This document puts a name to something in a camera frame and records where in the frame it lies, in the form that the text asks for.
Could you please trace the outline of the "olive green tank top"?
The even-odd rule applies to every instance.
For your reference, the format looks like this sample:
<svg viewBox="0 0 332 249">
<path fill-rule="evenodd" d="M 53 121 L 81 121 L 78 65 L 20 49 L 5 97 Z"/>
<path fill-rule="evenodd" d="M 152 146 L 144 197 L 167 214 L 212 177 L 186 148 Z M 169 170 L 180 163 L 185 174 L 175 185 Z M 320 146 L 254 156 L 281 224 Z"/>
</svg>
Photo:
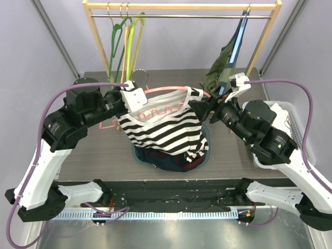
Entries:
<svg viewBox="0 0 332 249">
<path fill-rule="evenodd" d="M 224 87 L 224 92 L 228 92 L 231 88 L 229 77 L 234 74 L 236 63 L 230 62 L 234 42 L 229 42 L 222 47 L 221 52 L 215 62 L 212 64 L 209 72 L 205 75 L 204 81 L 200 83 L 200 87 L 207 93 L 212 94 L 218 92 L 219 83 Z"/>
</svg>

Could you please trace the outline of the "striped black white tank top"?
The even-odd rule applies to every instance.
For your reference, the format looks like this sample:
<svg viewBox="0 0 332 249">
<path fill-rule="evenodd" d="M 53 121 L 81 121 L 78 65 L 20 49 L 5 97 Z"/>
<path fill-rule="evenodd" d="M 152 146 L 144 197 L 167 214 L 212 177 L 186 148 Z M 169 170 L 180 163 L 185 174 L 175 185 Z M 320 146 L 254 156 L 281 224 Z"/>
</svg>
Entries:
<svg viewBox="0 0 332 249">
<path fill-rule="evenodd" d="M 198 95 L 188 90 L 190 101 L 204 98 L 201 89 Z M 134 112 L 120 116 L 121 129 L 130 142 L 137 148 L 155 149 L 168 155 L 182 155 L 188 162 L 204 156 L 209 150 L 208 140 L 202 133 L 202 122 L 199 121 L 189 103 L 178 112 L 156 115 L 151 119 L 137 120 Z"/>
</svg>

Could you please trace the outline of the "pink hanger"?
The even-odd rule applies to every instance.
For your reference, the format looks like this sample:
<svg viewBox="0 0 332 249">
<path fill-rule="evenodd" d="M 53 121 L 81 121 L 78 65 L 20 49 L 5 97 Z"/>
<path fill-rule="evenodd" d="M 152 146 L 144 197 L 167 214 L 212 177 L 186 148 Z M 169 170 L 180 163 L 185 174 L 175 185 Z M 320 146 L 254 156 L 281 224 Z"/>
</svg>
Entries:
<svg viewBox="0 0 332 249">
<path fill-rule="evenodd" d="M 140 110 L 134 111 L 137 114 L 137 120 L 141 121 L 141 119 L 147 120 L 154 118 L 156 115 L 165 115 L 168 113 L 178 112 L 181 108 L 189 103 L 188 98 L 188 90 L 192 90 L 192 93 L 196 93 L 198 91 L 198 95 L 200 95 L 201 91 L 181 86 L 165 86 L 159 88 L 149 88 L 146 85 L 145 95 L 149 93 L 157 93 L 161 91 L 170 91 L 168 94 L 159 95 L 148 99 L 148 102 L 142 106 Z"/>
</svg>

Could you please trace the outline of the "light blue hanger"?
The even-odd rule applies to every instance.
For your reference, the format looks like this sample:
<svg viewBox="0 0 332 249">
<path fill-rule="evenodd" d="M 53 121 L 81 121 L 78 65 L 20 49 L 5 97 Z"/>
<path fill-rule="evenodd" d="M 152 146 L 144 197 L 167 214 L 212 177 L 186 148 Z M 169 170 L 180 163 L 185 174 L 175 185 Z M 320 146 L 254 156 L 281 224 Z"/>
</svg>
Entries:
<svg viewBox="0 0 332 249">
<path fill-rule="evenodd" d="M 234 32 L 233 36 L 231 37 L 231 39 L 229 41 L 229 42 L 234 42 L 232 55 L 230 57 L 230 62 L 231 63 L 233 63 L 233 62 L 236 63 L 237 62 L 237 58 L 238 58 L 240 48 L 241 48 L 241 45 L 242 45 L 244 31 L 245 31 L 246 24 L 247 24 L 247 18 L 246 17 L 249 14 L 249 11 L 248 10 L 244 11 L 243 14 L 244 14 L 245 18 L 240 19 L 240 21 L 238 23 L 238 26 L 236 28 L 236 31 Z M 217 93 L 219 95 L 224 95 L 226 93 L 226 92 L 224 92 L 224 87 L 221 85 L 221 83 L 219 83 L 217 90 L 218 90 Z"/>
</svg>

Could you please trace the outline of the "orange yellow hanger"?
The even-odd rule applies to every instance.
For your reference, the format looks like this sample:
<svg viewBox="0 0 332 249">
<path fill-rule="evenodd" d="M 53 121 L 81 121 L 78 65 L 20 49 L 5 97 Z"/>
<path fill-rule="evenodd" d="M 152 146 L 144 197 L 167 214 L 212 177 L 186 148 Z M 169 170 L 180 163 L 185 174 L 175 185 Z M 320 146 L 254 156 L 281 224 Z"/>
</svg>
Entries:
<svg viewBox="0 0 332 249">
<path fill-rule="evenodd" d="M 121 73 L 121 83 L 124 83 L 126 80 L 129 80 L 133 72 L 134 67 L 134 58 L 131 58 L 132 55 L 132 46 L 133 46 L 133 36 L 135 30 L 134 21 L 129 24 L 125 29 L 124 34 L 124 55 L 122 62 L 122 73 Z"/>
</svg>

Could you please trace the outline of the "neon yellow hanger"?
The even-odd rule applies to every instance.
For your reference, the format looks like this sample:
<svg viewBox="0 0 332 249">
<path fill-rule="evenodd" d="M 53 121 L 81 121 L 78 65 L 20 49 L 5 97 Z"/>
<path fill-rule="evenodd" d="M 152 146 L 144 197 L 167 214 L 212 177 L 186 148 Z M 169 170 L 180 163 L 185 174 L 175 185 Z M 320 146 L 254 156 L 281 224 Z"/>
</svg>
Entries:
<svg viewBox="0 0 332 249">
<path fill-rule="evenodd" d="M 143 29 L 144 29 L 144 25 L 145 25 L 145 18 L 142 17 L 142 15 L 144 15 L 144 14 L 145 14 L 145 12 L 141 11 L 138 13 L 138 15 L 140 15 L 140 17 L 132 18 L 132 22 L 134 21 L 134 23 L 135 23 L 135 30 L 134 30 L 135 32 L 134 32 L 134 36 L 133 36 L 133 46 L 132 46 L 132 55 L 131 55 L 131 58 L 134 58 L 133 71 L 135 70 L 137 57 L 138 57 L 140 44 L 141 44 L 141 39 L 142 39 L 142 34 L 143 34 Z"/>
</svg>

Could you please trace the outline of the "green velvet hanger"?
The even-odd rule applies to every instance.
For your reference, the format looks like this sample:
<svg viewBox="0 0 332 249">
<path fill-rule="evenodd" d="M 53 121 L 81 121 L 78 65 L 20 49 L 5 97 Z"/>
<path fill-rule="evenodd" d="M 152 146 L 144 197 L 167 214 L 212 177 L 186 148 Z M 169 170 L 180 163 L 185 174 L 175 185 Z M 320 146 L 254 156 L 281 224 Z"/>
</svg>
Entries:
<svg viewBox="0 0 332 249">
<path fill-rule="evenodd" d="M 123 26 L 127 24 L 127 21 L 132 22 L 132 18 L 124 18 L 121 23 L 113 24 L 112 28 L 112 36 L 111 36 L 111 42 L 110 42 L 110 58 L 109 58 L 109 66 L 108 66 L 108 82 L 116 82 L 119 76 L 120 66 L 123 60 L 125 47 L 123 47 L 120 59 L 116 68 L 116 74 L 114 79 L 112 79 L 112 66 L 113 66 L 113 59 L 116 56 L 118 46 L 120 43 L 120 39 L 123 33 Z"/>
</svg>

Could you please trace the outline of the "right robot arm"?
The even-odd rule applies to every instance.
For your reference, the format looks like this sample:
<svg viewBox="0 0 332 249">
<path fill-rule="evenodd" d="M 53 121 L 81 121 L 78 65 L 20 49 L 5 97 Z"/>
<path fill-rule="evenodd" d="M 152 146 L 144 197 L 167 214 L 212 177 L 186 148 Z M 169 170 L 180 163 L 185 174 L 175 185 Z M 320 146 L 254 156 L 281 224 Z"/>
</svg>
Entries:
<svg viewBox="0 0 332 249">
<path fill-rule="evenodd" d="M 210 123 L 221 121 L 265 165 L 271 165 L 287 176 L 298 191 L 270 187 L 253 179 L 242 178 L 229 197 L 236 204 L 264 203 L 297 215 L 306 225 L 319 230 L 331 230 L 331 186 L 318 180 L 318 172 L 302 157 L 297 143 L 287 133 L 283 109 L 271 107 L 262 100 L 249 101 L 244 108 L 238 99 L 230 101 L 210 97 L 190 101 L 190 107 L 200 121 L 210 112 Z"/>
</svg>

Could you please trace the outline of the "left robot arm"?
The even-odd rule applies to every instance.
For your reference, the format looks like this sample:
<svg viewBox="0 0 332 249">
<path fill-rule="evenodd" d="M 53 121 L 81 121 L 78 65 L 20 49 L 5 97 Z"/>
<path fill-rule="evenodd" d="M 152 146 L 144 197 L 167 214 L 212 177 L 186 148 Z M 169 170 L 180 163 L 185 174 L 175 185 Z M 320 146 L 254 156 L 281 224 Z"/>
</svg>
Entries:
<svg viewBox="0 0 332 249">
<path fill-rule="evenodd" d="M 47 103 L 34 158 L 20 185 L 5 192 L 10 204 L 19 205 L 18 216 L 24 223 L 51 220 L 69 206 L 109 205 L 112 192 L 100 179 L 62 186 L 54 178 L 66 157 L 88 135 L 89 127 L 127 111 L 122 86 L 80 78 Z"/>
</svg>

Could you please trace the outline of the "folded white garment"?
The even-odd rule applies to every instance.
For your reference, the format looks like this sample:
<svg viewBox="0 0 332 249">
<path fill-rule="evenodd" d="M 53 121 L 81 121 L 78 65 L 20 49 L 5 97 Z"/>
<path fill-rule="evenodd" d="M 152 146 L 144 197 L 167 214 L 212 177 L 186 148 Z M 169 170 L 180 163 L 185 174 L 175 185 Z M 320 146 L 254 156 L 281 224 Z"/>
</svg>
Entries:
<svg viewBox="0 0 332 249">
<path fill-rule="evenodd" d="M 288 117 L 288 111 L 284 110 L 278 103 L 270 106 L 270 109 L 276 113 L 276 117 L 272 123 L 274 127 L 284 125 Z"/>
</svg>

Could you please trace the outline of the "wooden clothes rack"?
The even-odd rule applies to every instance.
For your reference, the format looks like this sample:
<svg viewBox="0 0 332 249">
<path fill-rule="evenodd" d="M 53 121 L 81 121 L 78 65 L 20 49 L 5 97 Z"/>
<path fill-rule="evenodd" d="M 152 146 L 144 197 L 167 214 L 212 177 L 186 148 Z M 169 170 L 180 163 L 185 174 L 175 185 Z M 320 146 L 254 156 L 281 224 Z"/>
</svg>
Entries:
<svg viewBox="0 0 332 249">
<path fill-rule="evenodd" d="M 98 28 L 95 23 L 95 18 L 177 18 L 177 19 L 266 19 L 266 25 L 260 35 L 255 50 L 246 68 L 246 75 L 248 76 L 252 71 L 255 62 L 261 52 L 262 47 L 273 27 L 273 24 L 282 7 L 281 1 L 276 1 L 274 4 L 184 4 L 184 3 L 91 3 L 89 1 L 82 1 L 85 14 L 88 19 L 93 37 L 95 39 L 97 48 L 101 55 L 103 64 L 106 68 L 106 73 L 109 74 L 109 61 L 106 57 L 104 46 L 102 44 Z M 122 14 L 122 9 L 139 9 L 139 10 L 243 10 L 243 11 L 270 11 L 268 16 L 251 16 L 249 14 L 242 16 L 212 16 L 212 15 L 129 15 Z"/>
</svg>

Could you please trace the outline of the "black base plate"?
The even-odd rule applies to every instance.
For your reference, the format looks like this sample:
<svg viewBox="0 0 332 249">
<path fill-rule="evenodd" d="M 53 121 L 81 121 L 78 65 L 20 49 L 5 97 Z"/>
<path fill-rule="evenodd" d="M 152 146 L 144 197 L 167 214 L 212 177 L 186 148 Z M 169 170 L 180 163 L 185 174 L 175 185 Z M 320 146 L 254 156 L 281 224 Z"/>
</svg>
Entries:
<svg viewBox="0 0 332 249">
<path fill-rule="evenodd" d="M 79 201 L 77 206 L 128 207 L 130 212 L 179 213 L 223 212 L 234 206 L 263 205 L 251 201 L 244 190 L 249 180 L 187 179 L 157 181 L 105 181 L 100 201 Z"/>
</svg>

